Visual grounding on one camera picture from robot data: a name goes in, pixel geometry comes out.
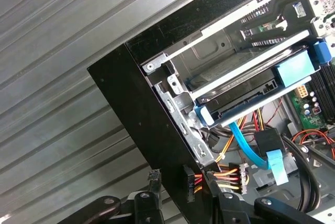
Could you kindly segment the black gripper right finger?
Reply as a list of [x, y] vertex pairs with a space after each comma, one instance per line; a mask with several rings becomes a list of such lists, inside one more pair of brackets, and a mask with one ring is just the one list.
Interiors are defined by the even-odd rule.
[[216, 223], [320, 223], [307, 215], [319, 207], [319, 183], [311, 171], [300, 173], [300, 203], [294, 208], [272, 197], [260, 197], [253, 205], [241, 196], [249, 176], [245, 171], [206, 172], [206, 183], [214, 199]]

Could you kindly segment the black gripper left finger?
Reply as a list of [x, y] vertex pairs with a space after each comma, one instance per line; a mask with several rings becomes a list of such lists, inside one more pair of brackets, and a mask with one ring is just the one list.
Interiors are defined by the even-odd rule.
[[151, 170], [148, 182], [146, 191], [132, 192], [125, 201], [115, 196], [100, 197], [60, 223], [164, 223], [160, 170]]

